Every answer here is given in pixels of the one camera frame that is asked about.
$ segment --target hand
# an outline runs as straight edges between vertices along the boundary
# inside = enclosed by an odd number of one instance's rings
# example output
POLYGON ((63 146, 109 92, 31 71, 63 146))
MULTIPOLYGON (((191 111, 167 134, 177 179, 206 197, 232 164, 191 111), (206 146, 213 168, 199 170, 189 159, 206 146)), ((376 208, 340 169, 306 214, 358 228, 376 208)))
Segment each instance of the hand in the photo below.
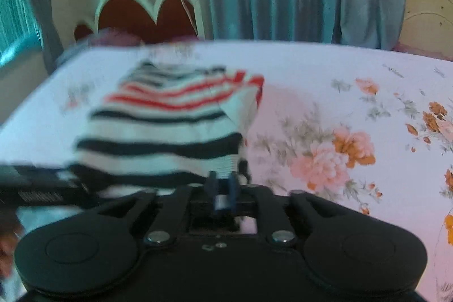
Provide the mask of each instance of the hand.
POLYGON ((13 253, 23 234, 23 228, 18 225, 14 232, 0 236, 0 278, 8 278, 13 272, 13 253))

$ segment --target orange flower print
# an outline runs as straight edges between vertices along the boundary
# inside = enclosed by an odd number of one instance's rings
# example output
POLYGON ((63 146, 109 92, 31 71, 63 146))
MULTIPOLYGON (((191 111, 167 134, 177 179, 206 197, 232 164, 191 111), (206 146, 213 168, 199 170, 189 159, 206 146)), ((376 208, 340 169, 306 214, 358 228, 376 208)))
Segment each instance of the orange flower print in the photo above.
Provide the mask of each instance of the orange flower print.
POLYGON ((372 79, 356 79, 356 84, 363 93, 368 95, 376 95, 379 91, 379 85, 372 79))
POLYGON ((453 246, 453 215, 445 217, 445 228, 448 231, 448 244, 453 246))
POLYGON ((307 182, 310 190, 324 187, 338 190, 350 180, 346 167, 347 155, 337 153, 330 142, 314 142, 310 151, 311 156, 296 157, 289 167, 292 176, 307 182))
POLYGON ((370 215, 370 209, 368 209, 367 206, 363 205, 360 207, 360 210, 362 210, 362 213, 365 215, 370 215))
POLYGON ((440 116, 447 115, 447 111, 445 110, 445 108, 442 105, 440 105, 437 101, 433 101, 432 103, 430 103, 430 111, 437 115, 439 119, 440 119, 439 115, 440 116))
POLYGON ((426 123, 428 130, 431 132, 439 132, 437 119, 431 113, 423 112, 423 121, 426 123))
POLYGON ((453 124, 449 121, 439 121, 438 123, 439 132, 449 140, 450 142, 453 141, 453 124))
POLYGON ((415 127, 411 124, 406 124, 407 130, 409 133, 413 134, 414 136, 418 136, 418 131, 415 129, 415 127))
POLYGON ((374 145, 371 143, 368 133, 350 133, 346 127, 340 127, 334 130, 334 135, 332 143, 335 145, 337 153, 348 155, 349 160, 346 164, 348 168, 354 168, 356 163, 360 165, 376 163, 374 145))
POLYGON ((445 184, 449 187, 450 191, 453 191, 453 173, 450 170, 447 170, 447 173, 444 175, 445 184))

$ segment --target metal screw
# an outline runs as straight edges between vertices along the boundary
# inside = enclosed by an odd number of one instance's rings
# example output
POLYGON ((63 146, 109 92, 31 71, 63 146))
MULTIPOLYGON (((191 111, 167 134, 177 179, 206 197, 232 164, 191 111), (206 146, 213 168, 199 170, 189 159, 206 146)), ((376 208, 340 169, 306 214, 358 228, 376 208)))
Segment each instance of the metal screw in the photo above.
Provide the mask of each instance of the metal screw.
POLYGON ((273 232, 273 234, 272 234, 272 239, 278 243, 290 242, 294 238, 295 238, 294 233, 290 232, 288 230, 277 230, 276 232, 273 232))
POLYGON ((170 234, 164 230, 155 230, 148 234, 148 240, 152 243, 163 243, 170 239, 170 234))

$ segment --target bed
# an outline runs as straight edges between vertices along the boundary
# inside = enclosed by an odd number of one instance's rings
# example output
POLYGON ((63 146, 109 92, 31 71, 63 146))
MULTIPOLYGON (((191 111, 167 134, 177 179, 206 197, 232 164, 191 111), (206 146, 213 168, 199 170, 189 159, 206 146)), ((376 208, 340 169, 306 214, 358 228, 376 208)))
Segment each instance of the bed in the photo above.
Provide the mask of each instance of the bed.
MULTIPOLYGON (((76 28, 77 37, 89 36, 88 27, 99 30, 103 24, 97 22, 104 19, 102 10, 103 6, 93 25, 76 28)), ((194 10, 198 25, 196 7, 194 10)), ((184 7, 183 11, 180 15, 187 17, 184 7)), ((115 22, 107 23, 106 27, 122 27, 115 22)), ((169 37, 192 38, 189 23, 186 20, 188 34, 163 32, 159 41, 169 37)), ((156 27, 147 17, 139 24, 140 27, 129 23, 123 30, 136 35, 146 27, 156 27)), ((146 42, 153 40, 157 39, 149 38, 146 42)), ((430 131, 422 112, 440 112, 438 121, 429 116, 431 126, 432 119, 441 126, 450 122, 449 116, 447 120, 442 116, 443 106, 439 107, 444 104, 446 110, 453 109, 448 97, 451 90, 448 76, 453 73, 450 62, 308 43, 185 40, 135 47, 88 47, 58 68, 5 123, 0 132, 0 157, 4 164, 63 168, 72 158, 73 144, 84 132, 89 112, 143 60, 200 66, 226 64, 263 74, 266 78, 263 103, 247 137, 247 150, 253 182, 269 186, 279 195, 316 188, 315 183, 304 181, 304 168, 292 168, 292 162, 285 156, 294 142, 316 151, 311 141, 317 140, 313 135, 320 127, 333 129, 344 124, 347 130, 358 131, 364 140, 361 148, 364 156, 353 158, 354 179, 348 177, 339 192, 318 194, 418 235, 429 254, 429 265, 418 290, 430 301, 449 301, 453 292, 453 246, 449 243, 453 228, 447 227, 446 220, 453 220, 453 167, 448 151, 453 148, 448 146, 444 152, 439 145, 450 145, 446 137, 453 142, 453 136, 450 131, 442 134, 440 128, 430 131), (288 127, 295 132, 289 137, 285 136, 288 127), (451 186, 446 185, 446 180, 451 180, 451 186)), ((319 140, 328 141, 332 132, 319 140)), ((349 135, 349 131, 342 132, 338 140, 349 135)), ((327 144, 333 151, 332 142, 327 144)), ((348 165, 344 171, 350 170, 349 162, 348 165)), ((344 171, 338 180, 346 178, 344 171)), ((111 187, 104 195, 117 197, 139 189, 111 187)), ((32 230, 76 212, 77 209, 70 208, 22 209, 19 216, 26 229, 32 230)), ((252 225, 244 224, 243 231, 250 230, 249 227, 252 225)), ((8 300, 23 291, 17 274, 7 281, 6 291, 8 300)))

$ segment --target floral bedsheet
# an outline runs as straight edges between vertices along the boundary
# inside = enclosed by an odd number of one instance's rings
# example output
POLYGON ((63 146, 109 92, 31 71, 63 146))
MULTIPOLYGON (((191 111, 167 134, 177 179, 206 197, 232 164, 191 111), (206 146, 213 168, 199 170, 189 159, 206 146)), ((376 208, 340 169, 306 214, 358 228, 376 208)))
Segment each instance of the floral bedsheet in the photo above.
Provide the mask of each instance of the floral bedsheet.
POLYGON ((279 195, 311 191, 415 233, 429 256, 418 291, 452 301, 453 63, 303 43, 99 49, 63 66, 21 106, 0 132, 0 157, 64 164, 89 110, 143 59, 263 74, 245 142, 253 182, 279 195))

